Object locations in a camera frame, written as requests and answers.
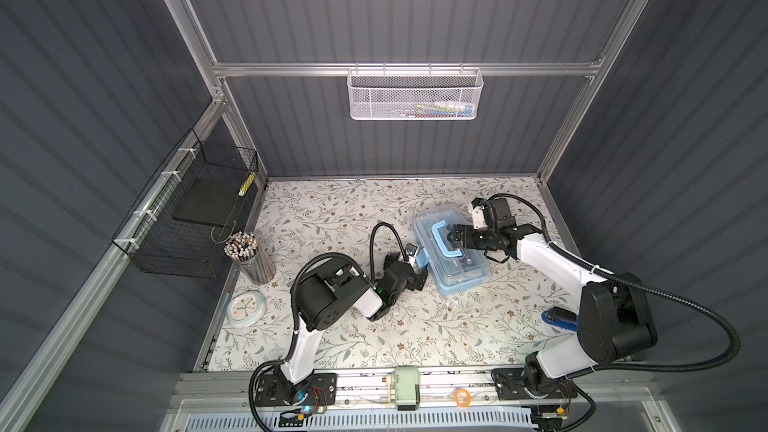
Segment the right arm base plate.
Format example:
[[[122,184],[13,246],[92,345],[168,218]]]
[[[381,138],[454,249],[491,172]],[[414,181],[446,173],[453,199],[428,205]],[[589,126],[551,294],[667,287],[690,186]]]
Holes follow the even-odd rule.
[[[576,398],[574,387],[563,380],[546,377],[536,370],[525,367],[496,368],[491,379],[501,400],[565,399]]]

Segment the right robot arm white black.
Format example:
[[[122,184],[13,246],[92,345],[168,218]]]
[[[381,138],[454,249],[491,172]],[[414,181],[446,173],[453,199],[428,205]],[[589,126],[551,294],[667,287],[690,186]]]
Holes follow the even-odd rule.
[[[475,198],[470,204],[472,223],[447,225],[446,241],[454,249],[481,251],[490,260],[492,252],[502,252],[506,261],[533,267],[579,299],[578,313],[570,316],[576,331],[526,359],[523,384],[527,391],[542,397],[577,372],[595,371],[654,346],[658,335],[648,300],[642,290],[630,285],[638,279],[631,274],[599,276],[598,266],[551,239],[538,208],[533,208],[537,225],[518,223],[510,199],[533,206],[507,193]]]

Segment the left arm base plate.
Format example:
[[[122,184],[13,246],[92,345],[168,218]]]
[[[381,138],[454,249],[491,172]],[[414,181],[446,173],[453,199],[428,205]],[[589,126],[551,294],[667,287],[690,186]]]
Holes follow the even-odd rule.
[[[336,400],[338,375],[312,373],[298,384],[281,373],[269,372],[256,379],[253,399],[256,406],[333,405]]]

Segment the cup of pencils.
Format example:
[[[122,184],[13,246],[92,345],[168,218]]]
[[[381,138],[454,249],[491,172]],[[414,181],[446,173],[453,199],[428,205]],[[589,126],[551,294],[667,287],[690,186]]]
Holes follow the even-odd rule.
[[[254,285],[272,281],[275,266],[253,233],[236,232],[224,243],[225,254]]]

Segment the blue plastic tool box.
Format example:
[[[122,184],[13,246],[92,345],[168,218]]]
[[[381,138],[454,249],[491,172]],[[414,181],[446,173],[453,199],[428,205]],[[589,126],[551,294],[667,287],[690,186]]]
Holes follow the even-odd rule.
[[[478,251],[454,246],[449,228],[464,225],[465,218],[455,206],[426,210],[414,220],[419,268],[427,267],[438,292],[449,296],[481,285],[490,276],[487,259]]]

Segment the white wall clock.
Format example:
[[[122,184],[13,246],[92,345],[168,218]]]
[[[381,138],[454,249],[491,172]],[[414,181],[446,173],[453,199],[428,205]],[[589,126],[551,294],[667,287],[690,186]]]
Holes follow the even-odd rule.
[[[231,327],[246,328],[255,324],[266,313],[264,295],[251,290],[232,297],[225,306],[226,318]]]

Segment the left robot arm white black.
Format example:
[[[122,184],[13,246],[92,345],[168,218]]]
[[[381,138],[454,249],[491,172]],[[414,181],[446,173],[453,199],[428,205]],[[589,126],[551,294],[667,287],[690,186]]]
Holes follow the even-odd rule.
[[[306,382],[326,329],[351,309],[370,321],[383,318],[405,291],[421,291],[427,277],[428,270],[413,257],[386,259],[377,281],[346,254],[328,252],[311,259],[291,286],[292,338],[277,376],[289,386]]]

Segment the white mesh wall basket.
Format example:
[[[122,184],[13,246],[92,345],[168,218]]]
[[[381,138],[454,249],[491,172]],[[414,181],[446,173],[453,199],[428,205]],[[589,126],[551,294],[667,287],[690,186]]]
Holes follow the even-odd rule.
[[[353,68],[346,78],[357,121],[471,121],[484,77],[471,68]]]

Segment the blue stapler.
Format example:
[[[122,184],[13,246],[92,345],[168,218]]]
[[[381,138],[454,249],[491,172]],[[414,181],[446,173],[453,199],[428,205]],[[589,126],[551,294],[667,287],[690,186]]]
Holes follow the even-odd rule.
[[[542,312],[541,319],[553,327],[566,331],[578,330],[578,315],[562,307],[552,307]]]

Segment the yellow highlighter in basket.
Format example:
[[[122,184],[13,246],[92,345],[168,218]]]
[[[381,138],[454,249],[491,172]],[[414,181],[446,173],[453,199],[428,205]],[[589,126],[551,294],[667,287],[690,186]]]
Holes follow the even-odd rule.
[[[245,181],[242,183],[241,187],[239,188],[239,191],[238,191],[238,196],[239,197],[244,197],[247,194],[249,188],[254,183],[255,179],[256,179],[256,174],[255,173],[251,173],[245,179]]]

